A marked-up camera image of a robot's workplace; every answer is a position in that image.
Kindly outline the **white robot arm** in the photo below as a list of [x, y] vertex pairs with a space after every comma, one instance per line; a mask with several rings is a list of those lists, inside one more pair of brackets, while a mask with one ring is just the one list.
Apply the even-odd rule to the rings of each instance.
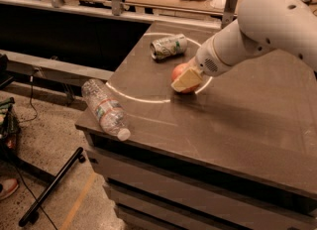
[[288, 52], [317, 70], [317, 17], [299, 0], [243, 0], [237, 19], [198, 49], [171, 87], [190, 91], [204, 75], [219, 76], [274, 50]]

